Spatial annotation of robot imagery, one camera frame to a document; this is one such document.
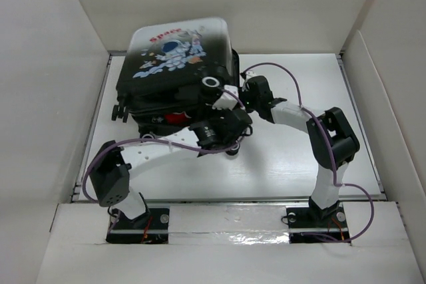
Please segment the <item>black white space suitcase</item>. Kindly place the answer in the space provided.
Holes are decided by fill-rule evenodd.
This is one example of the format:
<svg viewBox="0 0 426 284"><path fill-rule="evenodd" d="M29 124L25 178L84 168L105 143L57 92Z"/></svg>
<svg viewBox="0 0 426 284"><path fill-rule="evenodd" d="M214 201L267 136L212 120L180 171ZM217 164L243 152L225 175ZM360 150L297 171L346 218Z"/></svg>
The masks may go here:
<svg viewBox="0 0 426 284"><path fill-rule="evenodd" d="M116 83L111 119L133 118L140 137L168 136L212 118L225 85L240 87L239 57L227 22L207 17L142 27L134 32ZM165 114L192 119L168 124Z"/></svg>

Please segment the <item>red polo shirt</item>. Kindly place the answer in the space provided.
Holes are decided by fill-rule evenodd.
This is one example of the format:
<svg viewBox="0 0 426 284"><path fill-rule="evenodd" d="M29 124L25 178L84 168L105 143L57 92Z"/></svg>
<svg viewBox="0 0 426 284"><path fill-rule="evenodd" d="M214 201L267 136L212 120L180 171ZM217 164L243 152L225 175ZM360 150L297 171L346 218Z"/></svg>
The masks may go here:
<svg viewBox="0 0 426 284"><path fill-rule="evenodd" d="M171 125L182 125L187 123L192 118L186 112L173 112L164 115L164 119Z"/></svg>

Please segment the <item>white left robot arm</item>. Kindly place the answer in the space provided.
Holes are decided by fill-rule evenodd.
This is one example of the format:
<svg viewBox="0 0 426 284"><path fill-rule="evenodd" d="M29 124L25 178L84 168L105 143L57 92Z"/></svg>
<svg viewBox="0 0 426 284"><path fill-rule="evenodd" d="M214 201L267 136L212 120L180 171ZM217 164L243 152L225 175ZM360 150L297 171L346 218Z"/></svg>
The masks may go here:
<svg viewBox="0 0 426 284"><path fill-rule="evenodd" d="M142 193L131 188L132 179L166 164L230 151L251 129L252 119L237 108L162 138L107 142L87 170L97 202L116 210L131 228L142 228L151 213Z"/></svg>

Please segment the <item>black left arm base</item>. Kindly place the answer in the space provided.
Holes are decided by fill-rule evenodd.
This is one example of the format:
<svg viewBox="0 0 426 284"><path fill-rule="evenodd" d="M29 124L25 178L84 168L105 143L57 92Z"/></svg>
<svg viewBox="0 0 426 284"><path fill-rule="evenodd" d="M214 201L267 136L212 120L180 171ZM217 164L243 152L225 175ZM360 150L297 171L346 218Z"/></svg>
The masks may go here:
<svg viewBox="0 0 426 284"><path fill-rule="evenodd" d="M170 208L150 208L142 217L129 220L117 209L109 209L110 225L106 242L110 244L167 244Z"/></svg>

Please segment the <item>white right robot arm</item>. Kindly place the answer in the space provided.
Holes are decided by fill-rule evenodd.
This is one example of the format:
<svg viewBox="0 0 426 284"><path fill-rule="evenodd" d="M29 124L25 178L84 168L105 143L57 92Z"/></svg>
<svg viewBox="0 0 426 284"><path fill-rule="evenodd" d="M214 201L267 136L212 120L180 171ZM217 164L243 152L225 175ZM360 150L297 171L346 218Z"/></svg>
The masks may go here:
<svg viewBox="0 0 426 284"><path fill-rule="evenodd" d="M307 213L310 223L323 226L337 210L343 175L360 149L357 136L342 109L313 112L274 97L264 76L246 75L243 79L241 97L247 109L272 124L289 126L308 135L318 172Z"/></svg>

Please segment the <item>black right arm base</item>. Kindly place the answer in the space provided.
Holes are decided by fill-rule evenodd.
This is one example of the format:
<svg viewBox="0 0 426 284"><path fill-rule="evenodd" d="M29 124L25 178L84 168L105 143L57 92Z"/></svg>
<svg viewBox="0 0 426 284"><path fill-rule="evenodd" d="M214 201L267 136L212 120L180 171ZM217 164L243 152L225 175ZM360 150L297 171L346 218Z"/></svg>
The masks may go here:
<svg viewBox="0 0 426 284"><path fill-rule="evenodd" d="M323 219L309 215L308 207L289 207L281 217L288 226L290 243L339 242L349 239L349 229L343 207Z"/></svg>

